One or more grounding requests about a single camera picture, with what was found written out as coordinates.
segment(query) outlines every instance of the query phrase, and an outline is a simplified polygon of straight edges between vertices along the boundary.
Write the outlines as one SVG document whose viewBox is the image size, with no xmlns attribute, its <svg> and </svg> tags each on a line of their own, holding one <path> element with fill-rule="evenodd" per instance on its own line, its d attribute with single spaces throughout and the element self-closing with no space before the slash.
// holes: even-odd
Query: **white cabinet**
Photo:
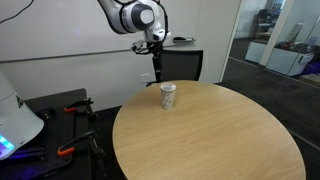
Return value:
<svg viewBox="0 0 320 180">
<path fill-rule="evenodd" d="M 265 44 L 251 42 L 247 51 L 246 60 L 259 63 L 265 49 Z"/>
<path fill-rule="evenodd" d="M 312 58 L 313 54 L 299 54 L 274 48 L 266 68 L 288 76 L 295 76 L 302 73 Z"/>
</svg>

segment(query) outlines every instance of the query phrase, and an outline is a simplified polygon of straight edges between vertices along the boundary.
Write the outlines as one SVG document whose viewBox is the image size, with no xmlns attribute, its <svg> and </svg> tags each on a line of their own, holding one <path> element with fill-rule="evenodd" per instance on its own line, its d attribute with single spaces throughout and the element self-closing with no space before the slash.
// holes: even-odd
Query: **glass door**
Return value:
<svg viewBox="0 0 320 180">
<path fill-rule="evenodd" d="M 288 76 L 302 74 L 320 45 L 319 8 L 319 0 L 294 1 L 267 69 Z"/>
</svg>

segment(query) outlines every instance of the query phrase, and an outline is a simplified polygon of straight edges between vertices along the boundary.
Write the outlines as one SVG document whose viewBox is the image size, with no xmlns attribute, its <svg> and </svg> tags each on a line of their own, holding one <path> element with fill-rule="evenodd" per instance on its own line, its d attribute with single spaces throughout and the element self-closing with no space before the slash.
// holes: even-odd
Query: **office chair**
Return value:
<svg viewBox="0 0 320 180">
<path fill-rule="evenodd" d="M 203 51 L 161 50 L 159 65 L 161 74 L 157 81 L 193 80 L 198 81 L 202 68 Z"/>
</svg>

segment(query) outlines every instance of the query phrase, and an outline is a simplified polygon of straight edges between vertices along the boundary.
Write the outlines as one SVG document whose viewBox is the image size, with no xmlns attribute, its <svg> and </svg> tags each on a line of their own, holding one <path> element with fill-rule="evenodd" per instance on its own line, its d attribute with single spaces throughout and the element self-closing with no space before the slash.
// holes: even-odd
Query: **paper cup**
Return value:
<svg viewBox="0 0 320 180">
<path fill-rule="evenodd" d="M 161 106 L 163 109 L 172 109 L 176 85 L 173 83 L 163 83 L 161 88 Z"/>
</svg>

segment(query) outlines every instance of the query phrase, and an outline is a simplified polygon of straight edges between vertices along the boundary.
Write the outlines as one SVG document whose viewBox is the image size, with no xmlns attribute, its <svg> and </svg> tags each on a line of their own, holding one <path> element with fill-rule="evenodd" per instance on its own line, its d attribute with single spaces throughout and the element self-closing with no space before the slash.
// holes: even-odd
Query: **black chair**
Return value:
<svg viewBox="0 0 320 180">
<path fill-rule="evenodd" d="M 202 69 L 203 51 L 161 50 L 159 64 L 161 74 L 157 81 L 193 80 L 198 81 Z"/>
</svg>

